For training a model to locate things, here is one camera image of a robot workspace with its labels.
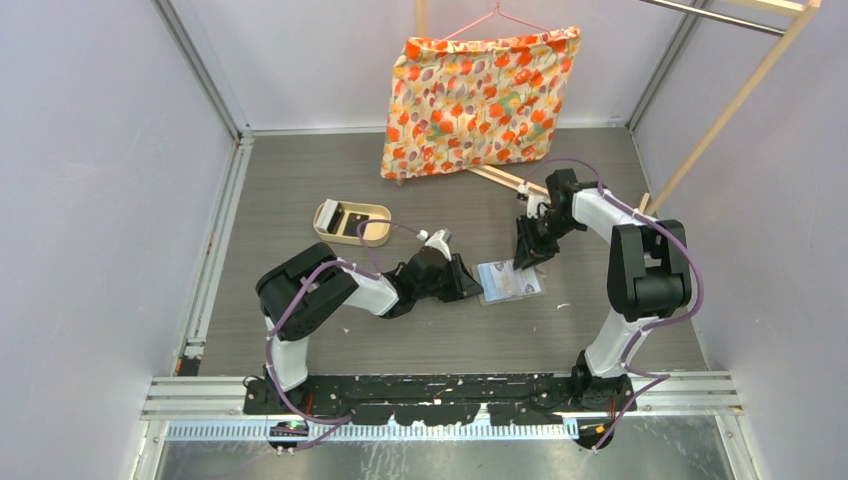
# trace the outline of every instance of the pink clothes hanger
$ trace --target pink clothes hanger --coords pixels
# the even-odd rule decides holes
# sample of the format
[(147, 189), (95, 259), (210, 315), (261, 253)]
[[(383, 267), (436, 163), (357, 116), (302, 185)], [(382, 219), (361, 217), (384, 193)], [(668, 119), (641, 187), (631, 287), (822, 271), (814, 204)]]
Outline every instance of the pink clothes hanger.
[(468, 25), (466, 25), (466, 26), (464, 26), (464, 27), (460, 28), (459, 30), (457, 30), (457, 31), (455, 31), (455, 32), (453, 32), (453, 33), (451, 33), (450, 35), (448, 35), (447, 37), (443, 38), (442, 40), (450, 40), (451, 38), (453, 38), (453, 37), (455, 37), (455, 36), (459, 35), (460, 33), (462, 33), (462, 32), (464, 32), (464, 31), (468, 30), (469, 28), (471, 28), (471, 27), (473, 27), (473, 26), (475, 26), (475, 25), (479, 25), (479, 24), (483, 23), (483, 22), (484, 22), (484, 21), (486, 21), (489, 17), (493, 17), (493, 16), (495, 16), (495, 15), (500, 15), (500, 16), (505, 17), (505, 18), (508, 18), (508, 19), (510, 19), (510, 20), (512, 20), (512, 21), (514, 21), (514, 22), (523, 23), (524, 25), (527, 25), (527, 26), (529, 26), (529, 27), (533, 27), (533, 28), (538, 28), (539, 30), (543, 30), (543, 31), (546, 31), (546, 32), (550, 31), (550, 29), (547, 29), (547, 28), (545, 28), (545, 27), (542, 27), (542, 26), (536, 25), (535, 23), (530, 23), (530, 22), (528, 22), (528, 21), (526, 21), (526, 20), (522, 20), (522, 19), (520, 19), (520, 18), (518, 18), (518, 17), (514, 17), (514, 16), (512, 16), (512, 15), (509, 15), (509, 14), (507, 14), (507, 13), (504, 13), (503, 11), (501, 11), (501, 0), (495, 0), (495, 9), (494, 9), (494, 10), (492, 10), (491, 12), (489, 12), (489, 14), (488, 14), (488, 15), (486, 15), (486, 16), (484, 16), (484, 17), (482, 17), (482, 18), (478, 19), (478, 20), (475, 20), (474, 22), (472, 22), (472, 23), (470, 23), (470, 24), (468, 24)]

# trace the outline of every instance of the wooden tray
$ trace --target wooden tray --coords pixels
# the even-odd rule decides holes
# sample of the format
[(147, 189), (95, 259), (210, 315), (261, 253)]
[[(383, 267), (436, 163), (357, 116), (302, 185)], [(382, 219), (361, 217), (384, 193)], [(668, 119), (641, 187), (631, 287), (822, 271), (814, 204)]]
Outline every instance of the wooden tray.
[[(337, 232), (344, 232), (345, 226), (347, 225), (348, 220), (352, 215), (368, 215), (369, 220), (391, 220), (392, 214), (389, 212), (389, 209), (382, 205), (370, 205), (367, 203), (353, 203), (353, 202), (342, 202), (339, 201), (339, 205), (344, 209), (344, 216), (342, 217), (342, 221), (339, 224), (339, 228)], [(318, 223), (318, 217), (321, 215), (321, 210), (324, 209), (324, 204), (318, 206), (318, 210), (315, 211), (315, 217), (312, 219), (312, 228), (315, 230), (315, 233), (318, 234), (318, 238), (325, 242), (333, 242), (333, 243), (344, 243), (347, 245), (361, 245), (359, 243), (359, 237), (354, 234), (353, 236), (341, 235), (341, 234), (333, 234), (333, 233), (321, 233), (318, 231), (316, 224)], [(386, 243), (389, 240), (389, 232), (391, 231), (391, 225), (388, 223), (369, 223), (365, 226), (365, 244), (369, 247), (379, 247), (380, 245)]]

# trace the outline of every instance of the metal sheet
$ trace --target metal sheet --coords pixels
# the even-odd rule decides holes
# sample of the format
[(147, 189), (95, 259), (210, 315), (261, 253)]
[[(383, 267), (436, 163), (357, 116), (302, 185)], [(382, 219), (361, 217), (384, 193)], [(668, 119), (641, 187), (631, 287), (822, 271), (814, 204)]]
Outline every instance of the metal sheet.
[(563, 440), (328, 443), (281, 457), (256, 442), (166, 441), (157, 478), (733, 478), (713, 417), (625, 417), (587, 455)]

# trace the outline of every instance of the gray floor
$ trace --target gray floor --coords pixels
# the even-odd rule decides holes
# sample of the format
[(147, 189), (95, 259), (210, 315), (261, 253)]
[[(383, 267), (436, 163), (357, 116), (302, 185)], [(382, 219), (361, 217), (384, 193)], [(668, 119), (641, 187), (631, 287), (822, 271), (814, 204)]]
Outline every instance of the gray floor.
[[(254, 293), (268, 270), (318, 239), (311, 227), (326, 198), (385, 205), (395, 220), (429, 231), (448, 228), (451, 248), (466, 265), (511, 258), (515, 193), (471, 172), (416, 178), (398, 187), (379, 175), (383, 134), (303, 135), (257, 139), (221, 278), (203, 375), (259, 373), (265, 327)], [(595, 164), (622, 200), (636, 204), (644, 177), (624, 129), (560, 130), (549, 158), (572, 156)], [(506, 169), (516, 175), (532, 165)], [(543, 184), (544, 176), (533, 180)], [(590, 174), (577, 167), (578, 177)], [(460, 373), (569, 371), (597, 335), (609, 303), (607, 246), (597, 235), (573, 232), (561, 253), (544, 264), (547, 293), (481, 306), (419, 302), (398, 319), (383, 320), (343, 307), (311, 338), (312, 373)], [(333, 244), (348, 261), (370, 267), (360, 247)], [(394, 230), (376, 250), (384, 270), (407, 261), (420, 242)], [(635, 365), (648, 369), (704, 368), (691, 325), (651, 334)]]

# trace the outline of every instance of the black mounting base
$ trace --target black mounting base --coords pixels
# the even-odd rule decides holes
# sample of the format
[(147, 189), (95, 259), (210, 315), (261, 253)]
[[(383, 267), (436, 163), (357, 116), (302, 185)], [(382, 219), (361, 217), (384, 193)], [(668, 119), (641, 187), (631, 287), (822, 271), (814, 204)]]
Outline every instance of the black mounting base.
[[(291, 413), (270, 381), (251, 377), (245, 384), (245, 414)], [(306, 413), (322, 418), (350, 415), (356, 425), (385, 425), (392, 415), (400, 425), (464, 425), (474, 420), (481, 405), (486, 405), (492, 426), (562, 424), (555, 412), (578, 411), (597, 412), (600, 423), (609, 424), (616, 406), (623, 406), (633, 389), (630, 379), (599, 379), (593, 386), (597, 390), (590, 386), (578, 395), (580, 388), (571, 377), (551, 373), (314, 375), (288, 395)], [(593, 428), (581, 430), (581, 437), (583, 433), (587, 441), (596, 435)]]

